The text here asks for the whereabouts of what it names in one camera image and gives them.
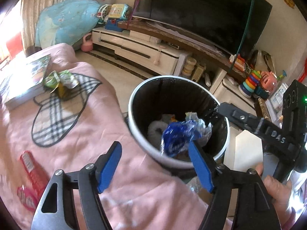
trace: tile floor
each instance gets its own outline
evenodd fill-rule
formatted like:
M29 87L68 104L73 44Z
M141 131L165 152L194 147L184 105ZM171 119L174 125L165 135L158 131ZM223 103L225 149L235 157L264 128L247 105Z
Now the tile floor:
M128 102L133 90L144 80L152 77L149 73L98 51L84 53L78 50L76 57L93 65L111 83L115 88L122 112L128 111Z

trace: trash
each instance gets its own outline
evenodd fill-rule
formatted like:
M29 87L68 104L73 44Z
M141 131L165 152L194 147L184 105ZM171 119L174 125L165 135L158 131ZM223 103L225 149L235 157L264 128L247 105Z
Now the trash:
M198 178L198 176L192 178L188 183L187 183L187 186L190 190L192 190L193 192L195 193L198 193L201 188L202 188L202 185L201 185L201 182Z
M68 70L60 73L53 71L45 78L45 86L53 89L50 93L56 91L61 99L65 99L77 85L79 85L79 81Z
M164 123L171 123L171 122L178 122L178 120L176 120L175 115L174 114L163 114L161 121L163 121Z
M167 127L168 123L162 121L153 121L148 126L147 140L158 150L160 150L162 133Z
M188 150L189 143L197 140L203 147L212 135L212 124L206 126L197 113L186 113L186 121L171 123L162 134L161 154L175 157L180 152Z
M24 185L22 185L21 187L17 188L17 196L20 199L22 205L27 210L35 212L38 205L38 201L31 189L24 187Z
M49 178L47 177L47 174L43 168L35 161L30 151L24 151L19 160L21 161L28 175L33 190L35 191L36 197L39 201L47 187Z

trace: toy cash register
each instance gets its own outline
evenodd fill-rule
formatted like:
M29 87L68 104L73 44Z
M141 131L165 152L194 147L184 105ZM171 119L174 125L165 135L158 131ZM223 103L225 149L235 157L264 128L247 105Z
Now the toy cash register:
M109 19L107 20L106 29L122 32L124 29L119 28L117 23L119 21L126 21L132 12L132 8L127 4L113 4L109 12Z

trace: television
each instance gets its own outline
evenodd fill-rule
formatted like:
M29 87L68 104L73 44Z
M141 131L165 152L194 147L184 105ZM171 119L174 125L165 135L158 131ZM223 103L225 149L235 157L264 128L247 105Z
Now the television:
M236 54L247 23L251 0L141 0L133 16L180 27ZM247 58L257 43L272 5L254 0L240 55Z

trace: bed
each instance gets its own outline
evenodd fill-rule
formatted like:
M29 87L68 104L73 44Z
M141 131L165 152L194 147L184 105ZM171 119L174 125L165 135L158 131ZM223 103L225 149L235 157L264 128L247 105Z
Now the bed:
M47 54L53 70L69 69L85 85L70 105L45 93L9 113L4 106L0 110L0 197L20 228L30 229L33 219L17 197L17 187L29 185L18 161L23 151L30 150L51 177L57 169L72 172L94 163L119 141L122 158L110 187L100 195L112 228L198 229L207 205L138 146L122 118L114 88L90 64L79 62L68 44L46 48L28 60ZM59 118L55 111L60 107L68 114ZM79 195L74 196L83 230Z

